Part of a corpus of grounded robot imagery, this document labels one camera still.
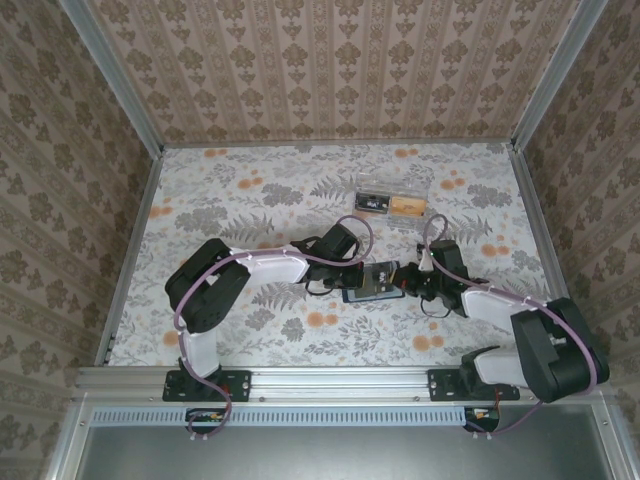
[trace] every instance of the purple cable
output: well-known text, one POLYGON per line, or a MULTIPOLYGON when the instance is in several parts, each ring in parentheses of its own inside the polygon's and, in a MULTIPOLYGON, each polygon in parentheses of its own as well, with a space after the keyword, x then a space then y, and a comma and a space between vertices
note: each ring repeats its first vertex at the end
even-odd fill
POLYGON ((307 254, 301 253, 301 252, 288 251, 288 250, 285 250, 285 249, 282 249, 282 248, 280 248, 280 249, 269 249, 269 250, 256 250, 256 251, 253 251, 253 252, 237 253, 235 255, 230 255, 228 257, 223 258, 222 260, 217 262, 215 265, 212 265, 210 268, 208 268, 207 271, 205 271, 200 276, 200 278, 198 278, 198 280, 195 281, 195 283, 191 286, 191 288, 189 288, 189 290, 187 290, 187 293, 184 294, 184 297, 182 297, 182 299, 178 303, 178 306, 176 307, 175 313, 173 315, 173 326, 178 331, 179 344, 180 344, 180 356, 182 357, 182 363, 183 363, 185 369, 187 370, 187 372, 189 372, 189 375, 191 375, 193 378, 195 378, 200 383, 206 385, 209 388, 214 389, 216 392, 218 392, 220 395, 222 395, 222 397, 224 398, 225 403, 226 403, 226 414, 223 417, 222 421, 220 422, 220 424, 218 426, 216 426, 211 432, 209 432, 206 435, 201 435, 201 434, 198 434, 198 433, 193 431, 193 429, 192 429, 193 419, 192 419, 192 421, 189 422, 189 425, 187 426, 187 429, 189 430, 189 432, 191 433, 192 436, 195 436, 197 438, 203 438, 205 436, 206 437, 210 437, 210 436, 213 436, 213 435, 217 434, 222 429, 222 427, 227 423, 227 421, 229 420, 229 417, 231 416, 232 402, 231 402, 231 398, 229 397, 227 392, 222 390, 219 386, 217 386, 213 382, 210 382, 207 379, 205 379, 205 378, 201 377, 200 375, 198 375, 193 370, 193 367, 191 366, 191 364, 189 363, 189 361, 187 359, 187 349, 186 349, 184 335, 183 335, 184 330, 186 328, 186 325, 180 325, 180 314, 182 313, 182 309, 184 308, 184 306, 187 304, 187 302, 191 298, 191 295, 193 295, 193 293, 198 289, 198 287, 200 287, 200 285, 202 285, 207 280, 207 278, 209 276, 213 275, 216 271, 218 271, 220 268, 222 268, 226 264, 231 263, 231 262, 233 262, 235 260, 238 260, 238 259, 241 259, 241 258, 262 257, 262 256, 268 256, 268 255, 274 255, 274 254, 282 254, 285 257, 295 257, 295 258, 301 258, 301 259, 304 259, 304 260, 312 260, 314 262, 324 263, 325 265, 331 265, 331 266, 334 266, 334 267, 348 267, 349 265, 355 265, 357 263, 360 263, 362 260, 367 258, 367 256, 369 256, 369 254, 371 253, 371 250, 373 249, 373 230, 371 229, 371 225, 369 225, 362 218, 357 217, 355 215, 345 215, 345 216, 339 218, 336 223, 342 223, 344 220, 347 220, 347 219, 350 219, 350 218, 352 218, 354 220, 358 220, 359 222, 364 224, 364 226, 367 227, 367 230, 369 232, 369 246, 367 247, 366 252, 364 252, 359 257, 352 258, 351 260, 348 260, 346 262, 334 262, 332 260, 325 260, 324 258, 314 257, 313 255, 307 255, 307 254))
MULTIPOLYGON (((560 318, 558 315, 556 315, 551 310, 549 310, 547 307, 545 307, 542 303, 537 302, 535 300, 532 300, 530 297, 523 297, 523 296, 517 295, 515 293, 507 292, 506 290, 502 290, 502 289, 491 287, 491 286, 487 287, 484 284, 472 282, 470 280, 467 280, 466 278, 459 277, 458 275, 456 275, 456 274, 450 272, 449 270, 447 270, 446 268, 444 268, 442 266, 442 264, 440 264, 440 262, 438 262, 433 257, 433 255, 431 255, 431 250, 429 249, 429 241, 427 240, 427 231, 429 230, 429 227, 431 226, 431 224, 433 223, 433 221, 436 218, 441 218, 444 221, 444 226, 442 227, 442 230, 440 231, 440 233, 436 237, 435 241, 440 240, 444 236, 444 234, 447 231, 447 228, 449 227, 449 220, 447 219, 447 217, 445 217, 441 213, 436 213, 429 220, 427 220, 427 223, 424 226, 422 239, 423 239, 425 248, 427 249, 427 254, 431 256, 431 261, 438 268, 438 270, 440 270, 442 273, 444 273, 448 277, 456 280, 457 282, 463 283, 463 284, 468 285, 470 287, 478 287, 478 288, 480 288, 482 290, 485 290, 487 292, 495 292, 498 295, 502 295, 503 297, 506 297, 506 298, 508 298, 510 300, 515 300, 515 301, 518 301, 518 302, 522 302, 523 304, 526 303, 528 305, 531 305, 534 308, 537 308, 538 310, 540 310, 541 312, 543 312, 544 314, 549 316, 557 325, 559 325, 567 333, 567 335, 569 335, 571 337, 571 339, 575 342, 575 344, 580 349, 580 352, 582 353, 582 355, 584 355, 584 359, 587 362, 587 366, 589 368, 589 385, 587 386, 587 389, 582 394, 583 395, 587 395, 588 393, 590 393, 598 383, 598 374, 596 373, 596 365, 595 365, 595 363, 593 361, 593 358, 591 357, 591 353, 589 353, 589 349, 584 344, 584 342, 582 341, 580 336, 575 332, 575 330, 573 330, 567 324, 567 322, 565 322, 562 318, 560 318)), ((533 406, 533 408, 531 408, 531 410, 529 410, 517 422, 514 422, 513 424, 509 425, 508 427, 502 428, 500 430, 496 430, 494 432, 487 432, 487 433, 490 433, 491 435, 501 435, 503 433, 507 433, 507 432, 513 430, 514 428, 518 427, 519 425, 522 425, 522 423, 525 420, 527 420, 531 415, 533 415, 540 407, 542 407, 542 405, 543 405, 542 401, 539 401, 538 403, 536 403, 533 406)), ((467 422, 467 423, 469 423, 472 427, 477 428, 480 431, 483 431, 483 429, 481 429, 477 425, 471 424, 470 422, 467 422)))

